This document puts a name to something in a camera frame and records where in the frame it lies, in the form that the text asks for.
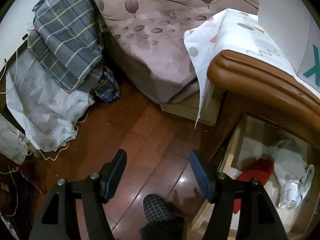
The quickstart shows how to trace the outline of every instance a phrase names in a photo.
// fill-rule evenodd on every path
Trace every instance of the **pink dot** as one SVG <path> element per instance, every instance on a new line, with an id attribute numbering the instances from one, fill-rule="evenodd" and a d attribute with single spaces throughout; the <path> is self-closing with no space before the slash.
<path id="1" fill-rule="evenodd" d="M 215 43 L 217 41 L 217 35 L 214 36 L 211 40 L 209 40 L 211 43 Z"/>
<path id="2" fill-rule="evenodd" d="M 213 22 L 209 22 L 209 21 L 208 21 L 208 22 L 205 22 L 205 23 L 204 23 L 204 26 L 205 26 L 205 27 L 215 27 L 216 25 L 215 25 Z"/>

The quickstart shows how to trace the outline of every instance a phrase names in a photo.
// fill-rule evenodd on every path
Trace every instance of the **silver bolt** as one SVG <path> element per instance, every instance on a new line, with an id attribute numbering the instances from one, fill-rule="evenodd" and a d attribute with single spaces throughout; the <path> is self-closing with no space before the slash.
<path id="1" fill-rule="evenodd" d="M 58 179 L 57 184 L 58 184 L 59 186 L 61 186 L 61 185 L 65 184 L 65 182 L 66 182 L 65 179 Z"/>
<path id="2" fill-rule="evenodd" d="M 253 178 L 251 179 L 251 182 L 254 184 L 254 185 L 258 185 L 260 183 L 260 181 L 256 178 Z"/>
<path id="3" fill-rule="evenodd" d="M 91 174 L 90 174 L 90 178 L 91 178 L 91 179 L 97 179 L 97 178 L 99 178 L 99 173 L 97 173 L 97 172 L 91 173 Z"/>
<path id="4" fill-rule="evenodd" d="M 219 179 L 225 179 L 227 176 L 223 172 L 218 173 L 218 178 Z"/>

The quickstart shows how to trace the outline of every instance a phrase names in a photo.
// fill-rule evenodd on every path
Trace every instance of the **red glove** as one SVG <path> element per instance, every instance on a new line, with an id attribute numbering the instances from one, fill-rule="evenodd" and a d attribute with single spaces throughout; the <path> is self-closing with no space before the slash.
<path id="1" fill-rule="evenodd" d="M 270 160 L 264 160 L 262 158 L 258 159 L 255 163 L 251 164 L 246 168 L 236 180 L 248 182 L 252 178 L 257 178 L 260 180 L 261 184 L 264 186 L 271 174 L 273 173 L 274 167 L 273 162 Z M 241 199 L 235 199 L 233 204 L 233 213 L 237 214 L 241 207 Z"/>

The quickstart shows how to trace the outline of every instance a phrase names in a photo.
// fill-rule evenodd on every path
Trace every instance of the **dark pants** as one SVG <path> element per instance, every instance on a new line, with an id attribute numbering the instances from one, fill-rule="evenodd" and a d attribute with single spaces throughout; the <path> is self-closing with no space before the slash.
<path id="1" fill-rule="evenodd" d="M 150 222 L 139 232 L 141 240 L 181 240 L 183 222 Z"/>

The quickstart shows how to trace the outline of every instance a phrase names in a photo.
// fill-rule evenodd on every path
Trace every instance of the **foot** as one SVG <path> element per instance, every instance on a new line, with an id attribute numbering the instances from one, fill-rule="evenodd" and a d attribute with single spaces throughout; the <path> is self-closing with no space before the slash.
<path id="1" fill-rule="evenodd" d="M 144 198 L 143 210 L 148 222 L 176 220 L 168 204 L 156 194 L 149 194 Z"/>

